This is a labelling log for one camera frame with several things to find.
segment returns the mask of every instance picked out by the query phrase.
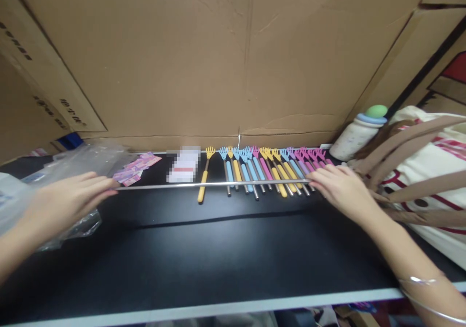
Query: brown strap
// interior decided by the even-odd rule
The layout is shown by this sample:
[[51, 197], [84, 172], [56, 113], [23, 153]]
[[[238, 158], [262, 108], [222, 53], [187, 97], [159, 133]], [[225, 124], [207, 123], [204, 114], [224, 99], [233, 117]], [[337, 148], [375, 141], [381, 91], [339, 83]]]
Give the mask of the brown strap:
[[412, 156], [414, 153], [419, 151], [421, 148], [431, 142], [437, 133], [430, 133], [427, 135], [421, 135], [414, 138], [400, 147], [398, 147], [391, 155], [387, 157], [385, 161], [372, 173], [371, 179], [367, 184], [367, 188], [373, 191], [377, 190], [377, 186], [385, 177], [397, 166], [399, 166], [406, 158]]
[[393, 150], [398, 148], [403, 143], [418, 136], [439, 132], [451, 125], [464, 122], [466, 122], [466, 117], [442, 116], [403, 130], [376, 148], [367, 158], [364, 159], [364, 161], [358, 165], [355, 171], [360, 175], [366, 175], [390, 153], [392, 153]]
[[411, 213], [392, 208], [382, 209], [390, 218], [401, 223], [435, 227], [466, 227], [466, 210], [429, 210]]
[[466, 171], [460, 171], [414, 183], [389, 194], [387, 199], [390, 203], [408, 202], [464, 187], [466, 187]]

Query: water bottle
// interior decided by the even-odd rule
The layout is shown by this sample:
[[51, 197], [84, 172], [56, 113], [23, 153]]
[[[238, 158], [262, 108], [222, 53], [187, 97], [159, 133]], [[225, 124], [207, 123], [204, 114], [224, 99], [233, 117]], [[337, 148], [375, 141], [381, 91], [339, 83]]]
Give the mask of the water bottle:
[[380, 127], [387, 123], [384, 118], [386, 113], [385, 106], [375, 105], [365, 113], [358, 114], [330, 148], [330, 154], [345, 162], [352, 159], [377, 134]]

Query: hand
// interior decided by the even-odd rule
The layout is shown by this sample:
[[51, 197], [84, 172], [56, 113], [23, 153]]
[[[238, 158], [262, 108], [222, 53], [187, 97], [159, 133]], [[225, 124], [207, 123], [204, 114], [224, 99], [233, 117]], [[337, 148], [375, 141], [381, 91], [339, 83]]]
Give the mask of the hand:
[[374, 201], [362, 180], [348, 167], [326, 165], [306, 176], [339, 211], [363, 226], [385, 213]]
[[116, 195], [119, 183], [95, 172], [60, 180], [37, 191], [17, 226], [40, 244], [69, 229], [104, 199]]

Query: silver bracelet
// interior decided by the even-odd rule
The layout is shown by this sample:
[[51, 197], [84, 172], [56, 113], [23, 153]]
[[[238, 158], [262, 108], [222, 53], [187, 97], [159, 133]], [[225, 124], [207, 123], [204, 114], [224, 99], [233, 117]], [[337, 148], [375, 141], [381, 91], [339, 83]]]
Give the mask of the silver bracelet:
[[444, 277], [445, 274], [443, 272], [440, 273], [439, 277], [437, 278], [433, 278], [433, 279], [430, 279], [430, 280], [423, 280], [421, 278], [417, 278], [417, 277], [414, 277], [414, 276], [411, 276], [409, 277], [409, 279], [405, 280], [405, 279], [398, 279], [398, 281], [400, 283], [413, 283], [413, 284], [418, 284], [418, 285], [424, 285], [424, 286], [430, 286], [434, 283], [437, 283], [437, 280], [440, 278], [440, 277]]
[[413, 297], [411, 297], [403, 288], [400, 288], [400, 291], [409, 299], [411, 300], [411, 302], [413, 303], [416, 303], [417, 305], [419, 305], [420, 307], [423, 307], [425, 310], [428, 310], [430, 311], [431, 313], [434, 313], [435, 315], [437, 316], [440, 316], [440, 317], [443, 317], [444, 319], [447, 319], [449, 321], [453, 321], [453, 322], [456, 322], [456, 323], [459, 323], [461, 325], [465, 325], [466, 326], [466, 319], [457, 319], [456, 317], [451, 317], [451, 316], [448, 316], [448, 315], [445, 315], [445, 314], [442, 314], [441, 312], [438, 312], [434, 309], [431, 309], [427, 306], [425, 306], [424, 304], [422, 304], [421, 302], [415, 300]]

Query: cardboard box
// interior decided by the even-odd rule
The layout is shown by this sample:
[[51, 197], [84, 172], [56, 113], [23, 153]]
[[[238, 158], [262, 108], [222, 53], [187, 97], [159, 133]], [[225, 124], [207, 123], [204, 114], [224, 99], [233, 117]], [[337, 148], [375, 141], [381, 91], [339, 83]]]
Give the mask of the cardboard box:
[[330, 142], [420, 1], [24, 0], [135, 150]]
[[[426, 104], [429, 111], [445, 110], [447, 113], [461, 113], [460, 106], [466, 104], [466, 33], [463, 33], [447, 53], [437, 62], [403, 103], [408, 105]], [[427, 100], [438, 97], [437, 103]]]
[[43, 147], [69, 133], [54, 107], [0, 53], [0, 163]]
[[105, 130], [62, 59], [19, 0], [0, 0], [0, 52], [73, 130]]
[[375, 104], [390, 107], [465, 16], [466, 8], [417, 9], [348, 120]]

